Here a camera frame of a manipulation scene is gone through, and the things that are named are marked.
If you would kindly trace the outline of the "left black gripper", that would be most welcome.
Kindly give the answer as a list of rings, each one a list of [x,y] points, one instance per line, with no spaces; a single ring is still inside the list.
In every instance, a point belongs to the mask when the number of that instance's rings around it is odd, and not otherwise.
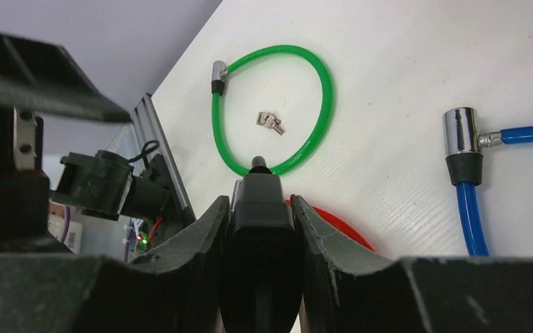
[[[128,123],[129,111],[104,96],[60,45],[0,33],[0,243],[47,234],[44,122],[30,111]]]

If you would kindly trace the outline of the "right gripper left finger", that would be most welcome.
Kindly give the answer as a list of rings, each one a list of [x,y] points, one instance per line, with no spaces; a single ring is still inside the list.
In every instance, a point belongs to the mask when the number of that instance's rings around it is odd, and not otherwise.
[[[0,253],[0,332],[220,332],[217,280],[230,203],[133,262]]]

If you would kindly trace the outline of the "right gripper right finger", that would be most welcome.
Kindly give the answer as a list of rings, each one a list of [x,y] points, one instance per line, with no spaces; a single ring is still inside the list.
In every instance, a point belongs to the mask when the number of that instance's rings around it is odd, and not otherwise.
[[[533,332],[533,258],[387,259],[291,197],[303,332]]]

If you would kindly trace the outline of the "red cable lock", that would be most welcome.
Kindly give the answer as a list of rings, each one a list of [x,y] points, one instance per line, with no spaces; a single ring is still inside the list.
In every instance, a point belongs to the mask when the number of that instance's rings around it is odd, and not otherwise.
[[[370,250],[373,253],[376,253],[374,247],[371,245],[371,243],[358,231],[356,230],[351,224],[345,222],[343,219],[339,218],[338,216],[335,216],[334,214],[323,210],[317,206],[312,205],[312,209],[329,225],[336,228],[338,231],[340,231],[342,234],[347,236],[348,238],[352,239],[353,241],[357,242],[361,246],[365,247],[366,249]]]

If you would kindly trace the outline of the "black padlock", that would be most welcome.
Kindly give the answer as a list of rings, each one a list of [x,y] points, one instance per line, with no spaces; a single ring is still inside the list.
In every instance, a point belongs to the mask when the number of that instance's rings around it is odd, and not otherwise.
[[[261,156],[237,188],[223,248],[226,332],[290,332],[303,295],[303,244],[280,177]]]

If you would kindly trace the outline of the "green cable lock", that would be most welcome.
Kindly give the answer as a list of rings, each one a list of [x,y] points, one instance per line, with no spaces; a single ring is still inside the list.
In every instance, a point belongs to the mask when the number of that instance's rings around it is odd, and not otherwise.
[[[270,168],[271,172],[277,176],[283,176],[296,170],[306,163],[320,147],[324,141],[333,120],[335,113],[335,86],[332,75],[326,64],[320,57],[310,50],[301,46],[280,44],[268,46],[251,52],[240,59],[227,65],[225,62],[216,60],[212,64],[211,79],[211,121],[212,134],[218,154],[224,164],[235,174],[245,176],[250,169],[241,165],[230,151],[225,136],[223,124],[223,95],[226,91],[227,78],[242,67],[249,65],[267,56],[287,54],[297,56],[308,62],[317,73],[321,85],[321,107],[317,121],[303,145],[289,158]]]

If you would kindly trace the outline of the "small silver keys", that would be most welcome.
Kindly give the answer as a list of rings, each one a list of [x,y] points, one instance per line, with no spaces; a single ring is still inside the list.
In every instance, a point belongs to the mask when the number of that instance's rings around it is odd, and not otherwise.
[[[279,135],[285,133],[285,129],[281,126],[282,121],[277,116],[270,112],[259,112],[256,124],[267,129],[276,131]]]

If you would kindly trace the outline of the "blue cable lock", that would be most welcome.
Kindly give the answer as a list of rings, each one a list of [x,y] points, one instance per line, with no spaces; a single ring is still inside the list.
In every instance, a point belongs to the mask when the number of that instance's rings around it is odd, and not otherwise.
[[[467,252],[489,256],[484,236],[476,187],[483,181],[483,148],[533,143],[533,126],[506,128],[481,133],[477,130],[476,109],[453,108],[442,116],[446,166],[455,188],[457,206]]]

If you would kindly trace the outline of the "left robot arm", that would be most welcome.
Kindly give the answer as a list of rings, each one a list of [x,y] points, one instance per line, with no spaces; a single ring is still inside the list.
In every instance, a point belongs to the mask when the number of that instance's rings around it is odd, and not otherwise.
[[[0,33],[0,250],[49,239],[49,203],[104,219],[158,216],[169,186],[133,174],[133,159],[109,151],[70,153],[51,190],[42,168],[44,114],[128,123],[129,113],[92,84],[66,49]]]

